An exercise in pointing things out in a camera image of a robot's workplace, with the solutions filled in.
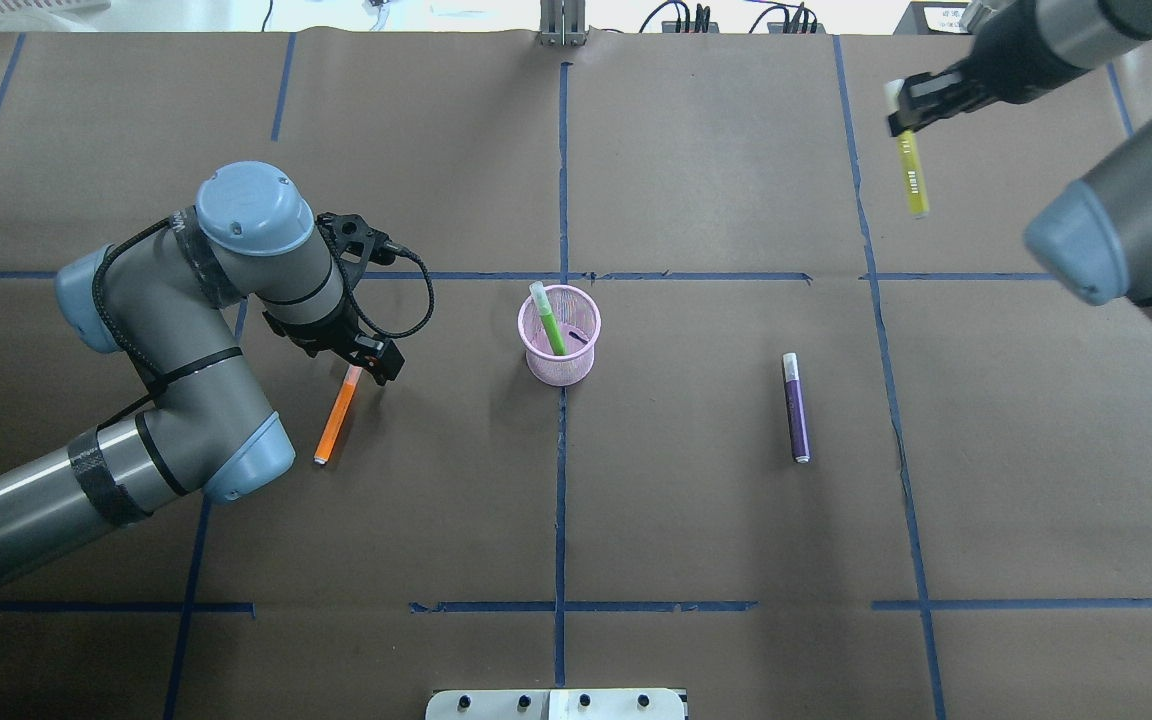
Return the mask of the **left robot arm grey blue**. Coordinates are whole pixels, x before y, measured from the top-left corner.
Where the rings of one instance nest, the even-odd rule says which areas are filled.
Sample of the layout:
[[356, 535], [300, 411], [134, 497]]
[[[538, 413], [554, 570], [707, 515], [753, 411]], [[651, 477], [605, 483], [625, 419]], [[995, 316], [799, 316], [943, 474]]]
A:
[[404, 364], [397, 331], [362, 310], [369, 265], [419, 255], [358, 214], [316, 213], [265, 161], [223, 165], [195, 200], [56, 275], [61, 314], [100, 354], [124, 354], [143, 397], [0, 475], [0, 588], [200, 492], [236, 502], [296, 450], [244, 359], [227, 306], [257, 300], [271, 331], [379, 386]]

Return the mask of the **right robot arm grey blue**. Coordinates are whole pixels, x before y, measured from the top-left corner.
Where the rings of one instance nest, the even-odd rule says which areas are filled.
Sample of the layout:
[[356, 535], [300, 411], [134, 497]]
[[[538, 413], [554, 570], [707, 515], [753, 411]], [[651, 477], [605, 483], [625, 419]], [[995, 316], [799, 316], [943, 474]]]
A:
[[[1151, 40], [1152, 1], [1011, 1], [964, 59], [895, 83], [888, 131], [1033, 103]], [[1039, 211], [1023, 242], [1079, 301], [1126, 300], [1152, 323], [1152, 118]]]

